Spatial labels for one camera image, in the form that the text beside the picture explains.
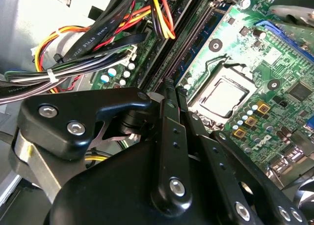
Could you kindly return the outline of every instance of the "cable tie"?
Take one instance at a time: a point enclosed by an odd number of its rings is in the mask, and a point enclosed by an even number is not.
[[[49,79],[50,79],[50,82],[51,82],[52,84],[54,84],[54,83],[56,83],[56,82],[59,81],[59,79],[56,79],[56,77],[55,77],[55,75],[54,75],[52,69],[47,69],[47,74],[48,74]]]

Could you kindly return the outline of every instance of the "metal screw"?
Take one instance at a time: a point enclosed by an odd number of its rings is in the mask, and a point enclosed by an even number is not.
[[[185,188],[182,182],[177,179],[170,180],[171,191],[179,197],[183,197],[185,194]]]
[[[46,118],[53,118],[58,114],[58,111],[52,106],[42,106],[38,110],[39,114]]]
[[[198,120],[198,116],[196,114],[192,114],[192,118],[194,118],[195,120]]]
[[[300,223],[302,222],[302,217],[298,214],[298,212],[294,208],[290,208],[292,215],[299,221]]]
[[[225,139],[226,139],[226,136],[223,135],[222,133],[219,133],[219,136],[220,136],[220,138],[221,138],[222,140],[225,140]]]
[[[279,213],[281,214],[281,216],[284,217],[284,219],[286,219],[288,222],[291,221],[290,215],[287,213],[286,210],[283,209],[283,207],[278,206],[278,210],[279,210]]]
[[[243,218],[245,221],[250,221],[250,213],[243,204],[236,202],[235,207],[237,214],[239,214],[241,218]]]
[[[143,92],[139,92],[137,95],[142,100],[147,100],[148,99],[147,95],[145,95]]]
[[[71,122],[68,124],[67,129],[69,133],[76,135],[76,136],[81,136],[85,133],[85,127],[83,124],[78,123],[78,122]]]

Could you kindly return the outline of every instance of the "blue connector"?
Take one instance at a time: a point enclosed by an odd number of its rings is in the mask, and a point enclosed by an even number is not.
[[[309,62],[314,64],[314,57],[309,54],[308,52],[304,51],[299,47],[299,45],[292,41],[289,37],[287,37],[283,31],[280,30],[277,26],[275,26],[273,23],[271,23],[268,20],[261,20],[255,23],[255,26],[262,26],[265,29],[271,31],[273,34],[277,35],[280,37],[283,41],[288,43],[294,50],[296,50],[298,53],[300,53],[303,57],[305,57]]]

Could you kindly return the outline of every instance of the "yellow wire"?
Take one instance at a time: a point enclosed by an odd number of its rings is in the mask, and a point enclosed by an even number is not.
[[[70,29],[81,29],[80,27],[76,27],[76,26],[67,26],[64,28],[59,29],[60,33],[66,32],[67,30]],[[46,38],[37,48],[36,53],[35,53],[35,67],[36,67],[36,71],[37,72],[41,72],[39,69],[39,53],[41,48],[44,46],[44,44],[52,39],[56,39],[59,35],[54,32],[53,34],[51,34],[48,38]]]
[[[96,161],[104,161],[108,159],[108,157],[105,157],[105,156],[100,156],[100,155],[97,155],[97,156],[87,156],[85,157],[85,160],[96,160]]]
[[[169,37],[171,39],[175,39],[176,37],[172,34],[172,32],[170,31],[169,27],[167,26],[166,22],[163,19],[163,14],[161,12],[161,8],[160,8],[158,0],[153,0],[153,1],[154,1],[154,4],[155,4],[155,7],[156,7],[156,12],[157,12],[157,15],[159,17],[160,26],[162,28],[162,33],[163,33],[164,37],[166,39],[169,38]]]
[[[131,19],[129,23],[133,23],[133,22],[135,22],[135,21],[138,21],[138,20],[142,19],[143,17],[149,15],[151,12],[152,12],[151,10],[145,11],[143,14],[140,14],[140,15],[134,17],[133,19]],[[125,24],[126,24],[126,23],[123,22],[123,23],[120,24],[119,27],[123,27]]]

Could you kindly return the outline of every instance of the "motherboard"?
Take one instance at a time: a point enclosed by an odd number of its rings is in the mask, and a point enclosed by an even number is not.
[[[158,91],[171,77],[208,131],[225,131],[281,187],[313,167],[313,27],[282,21],[277,0],[168,1],[177,39],[157,39],[148,20],[132,59],[96,74],[92,89]]]

